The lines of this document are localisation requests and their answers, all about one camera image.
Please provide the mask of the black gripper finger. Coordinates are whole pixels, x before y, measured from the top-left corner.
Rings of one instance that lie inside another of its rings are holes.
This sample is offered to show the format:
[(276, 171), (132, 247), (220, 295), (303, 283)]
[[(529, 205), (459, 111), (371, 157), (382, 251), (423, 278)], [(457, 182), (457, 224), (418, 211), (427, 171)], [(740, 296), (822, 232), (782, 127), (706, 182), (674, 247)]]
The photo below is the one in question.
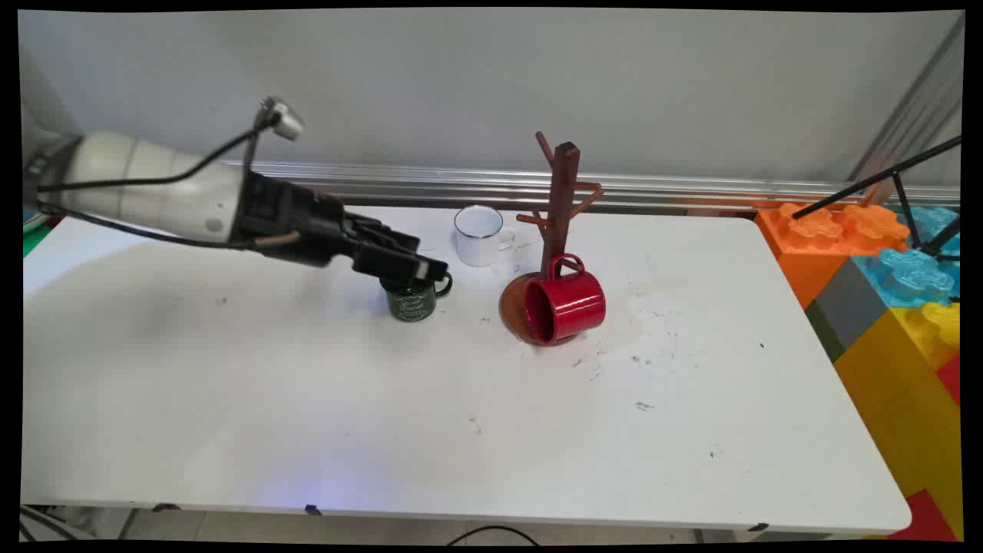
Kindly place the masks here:
[(420, 238), (393, 230), (382, 221), (362, 214), (348, 214), (347, 232), (359, 241), (406, 254), (417, 254), (420, 245)]
[(450, 276), (445, 262), (429, 259), (414, 252), (375, 244), (359, 246), (352, 260), (352, 269), (357, 273), (369, 274), (376, 279), (407, 284), (407, 286), (418, 281), (440, 283)]

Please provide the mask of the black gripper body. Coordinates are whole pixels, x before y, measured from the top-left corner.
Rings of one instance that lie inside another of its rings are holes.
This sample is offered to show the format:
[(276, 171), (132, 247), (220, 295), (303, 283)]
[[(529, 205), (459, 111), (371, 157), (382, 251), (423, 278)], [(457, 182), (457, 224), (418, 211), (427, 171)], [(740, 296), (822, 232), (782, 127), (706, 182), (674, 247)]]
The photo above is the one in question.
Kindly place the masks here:
[(250, 172), (241, 188), (241, 241), (264, 256), (326, 267), (334, 256), (355, 258), (341, 200), (329, 194)]

